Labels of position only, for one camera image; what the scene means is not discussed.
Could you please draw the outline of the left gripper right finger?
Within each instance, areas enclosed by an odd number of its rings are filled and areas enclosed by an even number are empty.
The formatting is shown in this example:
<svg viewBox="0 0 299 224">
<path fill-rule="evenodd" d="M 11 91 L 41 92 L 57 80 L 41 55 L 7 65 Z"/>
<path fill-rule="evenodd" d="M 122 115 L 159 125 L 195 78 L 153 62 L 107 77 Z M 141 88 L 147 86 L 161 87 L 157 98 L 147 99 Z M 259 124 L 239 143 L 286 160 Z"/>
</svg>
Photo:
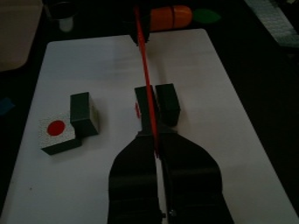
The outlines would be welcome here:
<svg viewBox="0 0 299 224">
<path fill-rule="evenodd" d="M 170 224 L 235 224 L 211 154 L 166 125 L 159 127 L 159 153 Z"/>
</svg>

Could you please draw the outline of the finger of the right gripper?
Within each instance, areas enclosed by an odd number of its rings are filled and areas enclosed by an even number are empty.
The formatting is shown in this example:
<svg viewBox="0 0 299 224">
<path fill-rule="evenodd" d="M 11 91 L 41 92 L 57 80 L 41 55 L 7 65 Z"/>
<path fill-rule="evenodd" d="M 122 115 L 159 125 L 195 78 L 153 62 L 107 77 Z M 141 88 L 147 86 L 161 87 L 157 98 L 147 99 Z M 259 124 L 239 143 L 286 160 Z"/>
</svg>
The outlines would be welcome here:
<svg viewBox="0 0 299 224">
<path fill-rule="evenodd" d="M 51 5 L 51 19 L 58 23 L 63 32 L 74 29 L 74 17 L 77 16 L 75 3 L 62 1 Z"/>
<path fill-rule="evenodd" d="M 129 19 L 129 34 L 135 44 L 139 45 L 139 37 L 143 37 L 145 42 L 150 39 L 151 31 L 151 16 L 133 13 Z"/>
</svg>

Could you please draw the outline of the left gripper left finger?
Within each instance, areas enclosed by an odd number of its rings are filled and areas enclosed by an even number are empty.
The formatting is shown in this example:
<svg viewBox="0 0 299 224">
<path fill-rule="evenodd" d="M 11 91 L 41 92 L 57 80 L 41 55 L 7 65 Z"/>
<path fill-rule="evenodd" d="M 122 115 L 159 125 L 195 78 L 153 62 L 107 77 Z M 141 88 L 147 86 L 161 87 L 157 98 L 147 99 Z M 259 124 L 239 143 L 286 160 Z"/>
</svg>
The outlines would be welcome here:
<svg viewBox="0 0 299 224">
<path fill-rule="evenodd" d="M 119 152 L 109 174 L 107 224 L 162 224 L 154 139 L 138 136 Z"/>
</svg>

